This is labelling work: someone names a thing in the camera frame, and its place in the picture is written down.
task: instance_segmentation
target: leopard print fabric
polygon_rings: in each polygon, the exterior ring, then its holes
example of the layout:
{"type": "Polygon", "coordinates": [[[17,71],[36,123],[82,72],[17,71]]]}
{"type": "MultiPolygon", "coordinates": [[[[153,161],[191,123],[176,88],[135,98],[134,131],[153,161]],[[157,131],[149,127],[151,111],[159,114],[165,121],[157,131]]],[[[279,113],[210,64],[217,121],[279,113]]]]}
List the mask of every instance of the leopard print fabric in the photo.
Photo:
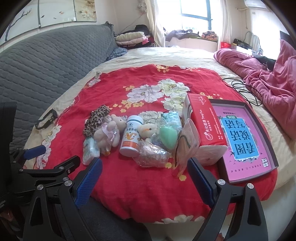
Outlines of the leopard print fabric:
{"type": "Polygon", "coordinates": [[[103,119],[106,115],[110,113],[110,109],[102,105],[98,109],[91,112],[90,117],[87,119],[83,135],[85,137],[93,137],[96,130],[98,130],[103,123],[103,119]]]}

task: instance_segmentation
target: green toy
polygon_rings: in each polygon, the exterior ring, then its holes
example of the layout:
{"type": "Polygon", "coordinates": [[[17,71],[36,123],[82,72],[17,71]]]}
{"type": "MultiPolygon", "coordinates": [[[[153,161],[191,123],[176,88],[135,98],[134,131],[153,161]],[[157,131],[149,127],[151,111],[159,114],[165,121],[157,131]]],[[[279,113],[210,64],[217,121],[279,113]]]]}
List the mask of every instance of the green toy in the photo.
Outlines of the green toy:
{"type": "Polygon", "coordinates": [[[161,126],[159,130],[161,142],[169,150],[172,150],[178,139],[178,132],[172,127],[161,126]]]}

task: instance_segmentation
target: gray cushion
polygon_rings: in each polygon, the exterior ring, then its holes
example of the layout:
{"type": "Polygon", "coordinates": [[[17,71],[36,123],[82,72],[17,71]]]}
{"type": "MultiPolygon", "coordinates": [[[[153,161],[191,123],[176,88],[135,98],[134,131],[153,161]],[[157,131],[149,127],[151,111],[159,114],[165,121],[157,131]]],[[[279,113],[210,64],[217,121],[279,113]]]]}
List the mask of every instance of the gray cushion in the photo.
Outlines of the gray cushion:
{"type": "Polygon", "coordinates": [[[116,47],[106,22],[50,30],[0,53],[0,102],[17,101],[11,148],[23,147],[44,111],[116,47]]]}

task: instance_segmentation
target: small bottle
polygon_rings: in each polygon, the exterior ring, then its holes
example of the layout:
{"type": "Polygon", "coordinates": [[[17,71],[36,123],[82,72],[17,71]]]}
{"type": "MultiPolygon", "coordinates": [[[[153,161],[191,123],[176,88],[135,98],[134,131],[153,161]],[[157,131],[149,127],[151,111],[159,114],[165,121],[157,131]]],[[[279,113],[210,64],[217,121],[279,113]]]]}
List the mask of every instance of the small bottle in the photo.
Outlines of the small bottle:
{"type": "Polygon", "coordinates": [[[140,135],[137,131],[139,125],[143,125],[143,119],[138,115],[131,115],[127,120],[119,152],[127,157],[135,157],[139,154],[138,143],[140,135]]]}

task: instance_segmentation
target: pink book cover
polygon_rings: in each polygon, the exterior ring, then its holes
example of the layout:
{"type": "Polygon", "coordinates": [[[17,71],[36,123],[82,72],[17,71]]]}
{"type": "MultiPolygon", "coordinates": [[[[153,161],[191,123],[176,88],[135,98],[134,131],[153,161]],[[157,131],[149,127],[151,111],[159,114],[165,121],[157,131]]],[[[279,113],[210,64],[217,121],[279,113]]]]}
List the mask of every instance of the pink book cover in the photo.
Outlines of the pink book cover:
{"type": "Polygon", "coordinates": [[[255,178],[274,169],[273,160],[246,110],[215,105],[213,108],[227,137],[228,150],[223,159],[229,182],[255,178]]]}

